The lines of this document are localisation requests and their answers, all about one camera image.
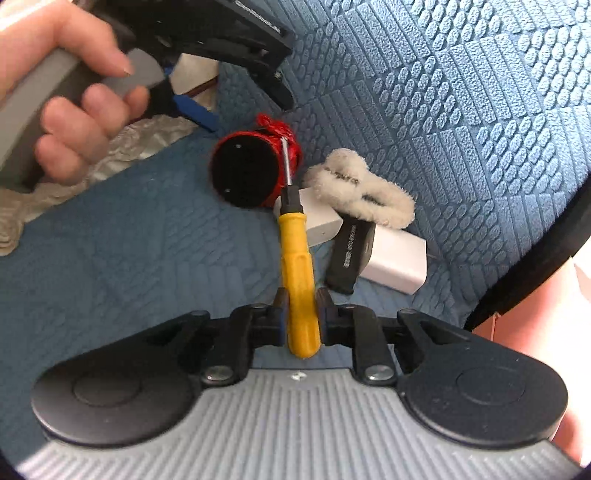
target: red spool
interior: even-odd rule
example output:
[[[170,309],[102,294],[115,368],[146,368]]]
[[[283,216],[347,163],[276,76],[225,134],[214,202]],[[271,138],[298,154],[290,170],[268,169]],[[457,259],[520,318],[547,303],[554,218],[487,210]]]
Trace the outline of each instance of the red spool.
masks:
[[[254,131],[234,132],[222,138],[213,151],[210,178],[221,197],[238,207],[273,207],[285,186],[281,137],[288,142],[293,176],[302,154],[289,125],[259,114],[261,126]]]

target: blue quilted mat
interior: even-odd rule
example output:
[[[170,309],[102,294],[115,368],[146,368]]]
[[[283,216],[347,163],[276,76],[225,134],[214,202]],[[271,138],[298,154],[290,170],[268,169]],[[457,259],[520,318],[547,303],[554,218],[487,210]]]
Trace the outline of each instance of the blue quilted mat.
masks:
[[[588,0],[264,6],[297,33],[282,68],[297,107],[285,119],[306,163],[353,148],[417,198],[410,230],[428,242],[426,284],[411,297],[360,281],[351,301],[461,325],[589,172]],[[231,66],[219,111],[227,131],[279,115]],[[0,259],[0,447],[13,462],[44,441],[28,399],[45,368],[191,309],[220,316],[272,299],[275,220],[215,198],[214,142],[194,134],[97,185],[29,224]],[[329,252],[314,253],[318,278]],[[255,365],[287,360],[267,349]],[[332,348],[307,366],[349,362]]]

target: black round pad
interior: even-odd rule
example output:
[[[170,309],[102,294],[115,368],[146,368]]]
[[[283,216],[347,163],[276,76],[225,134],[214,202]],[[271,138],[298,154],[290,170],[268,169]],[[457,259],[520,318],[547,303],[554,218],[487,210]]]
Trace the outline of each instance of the black round pad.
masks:
[[[548,439],[568,394],[548,366],[499,345],[440,345],[402,382],[428,427],[466,445],[507,449]]]
[[[237,135],[218,146],[213,155],[213,188],[237,207],[261,206],[279,178],[278,162],[272,146],[262,138]]]
[[[194,402],[188,376],[162,349],[129,350],[98,349],[41,376],[31,404],[51,437],[123,447],[165,432],[187,414]]]

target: white power adapter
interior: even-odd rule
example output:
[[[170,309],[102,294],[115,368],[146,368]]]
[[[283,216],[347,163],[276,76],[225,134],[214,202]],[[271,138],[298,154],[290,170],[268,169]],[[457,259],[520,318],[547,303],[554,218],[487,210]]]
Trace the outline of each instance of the white power adapter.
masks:
[[[332,240],[339,233],[343,219],[330,205],[318,200],[312,189],[300,190],[300,203],[306,214],[308,247]],[[273,207],[273,213],[277,218],[280,215],[280,209],[281,197],[278,197]]]
[[[404,230],[376,225],[365,242],[360,277],[412,295],[427,279],[427,243]]]

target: fingernail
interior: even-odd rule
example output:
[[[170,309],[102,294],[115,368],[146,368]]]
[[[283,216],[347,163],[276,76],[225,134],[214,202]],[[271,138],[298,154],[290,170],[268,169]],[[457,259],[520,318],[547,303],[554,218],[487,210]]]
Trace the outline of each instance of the fingernail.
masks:
[[[126,76],[133,75],[135,73],[134,66],[131,64],[128,56],[120,50],[114,50],[111,55],[111,60],[117,65]]]

